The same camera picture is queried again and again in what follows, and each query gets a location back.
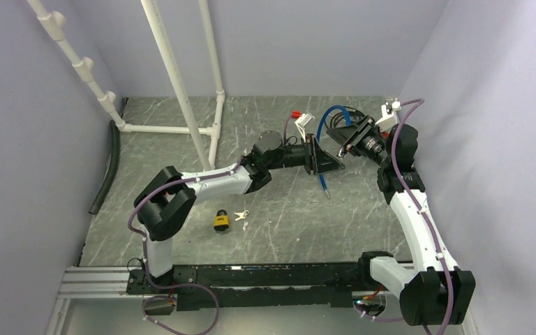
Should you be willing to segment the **blue cable lock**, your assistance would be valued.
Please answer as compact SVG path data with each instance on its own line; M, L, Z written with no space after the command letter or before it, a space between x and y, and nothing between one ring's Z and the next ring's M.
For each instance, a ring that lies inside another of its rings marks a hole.
M341 113L343 115L343 120L344 122L349 125L351 123L351 118L350 118L350 113L348 111L348 109L343 106L343 105L333 105L331 107L329 107L324 113L323 115L321 116L320 118L320 121L319 121L319 124L318 124L318 129L317 129L317 133L316 133L316 138L319 142L321 142L321 140L323 139L326 139L326 140L331 140L331 138L326 134L326 125L327 125L327 120L328 118L332 115L332 113L336 114L336 113ZM320 185L322 187L322 190L325 194L325 197L330 200L331 199L331 195L330 195L330 192L327 188L327 183L325 181L325 178L324 178L324 175L323 174L319 174L318 175L318 180L320 182Z

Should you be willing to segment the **keys of yellow padlock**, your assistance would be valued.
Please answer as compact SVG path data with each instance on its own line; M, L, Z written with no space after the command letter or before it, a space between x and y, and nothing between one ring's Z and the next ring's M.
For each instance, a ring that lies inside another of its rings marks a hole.
M241 212L235 212L234 215L236 216L236 221L245 220L249 215L249 211L243 210Z

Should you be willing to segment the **yellow padlock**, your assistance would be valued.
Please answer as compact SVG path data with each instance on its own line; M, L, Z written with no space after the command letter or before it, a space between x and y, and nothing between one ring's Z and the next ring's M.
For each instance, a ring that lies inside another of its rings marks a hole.
M216 212L213 228L216 232L225 232L230 228L230 220L226 210L219 209Z

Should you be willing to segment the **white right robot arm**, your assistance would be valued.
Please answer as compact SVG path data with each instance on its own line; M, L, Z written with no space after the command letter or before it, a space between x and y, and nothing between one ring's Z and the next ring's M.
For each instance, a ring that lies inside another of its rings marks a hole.
M407 269L390 252L364 252L355 270L358 284L366 290L380 285L391 292L408 325L462 324L475 277L447 250L425 204L426 188L414 165L417 130L397 124L384 137L374 119L364 117L328 128L327 134L340 144L340 157L364 156L378 164L378 188L401 224L412 257L412 269Z

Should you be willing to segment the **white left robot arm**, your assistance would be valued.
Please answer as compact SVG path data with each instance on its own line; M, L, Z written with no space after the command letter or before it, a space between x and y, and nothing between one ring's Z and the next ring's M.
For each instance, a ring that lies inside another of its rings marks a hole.
M145 284L156 293L172 284L172 239L183 228L191 209L229 195L253 193L271 181L271 171L302 167L307 174L344 170L340 158L325 151L316 136L306 134L299 144L288 145L277 131L265 131L251 151L236 163L206 172L179 172L163 168L137 196L129 220L141 228L129 229L143 240Z

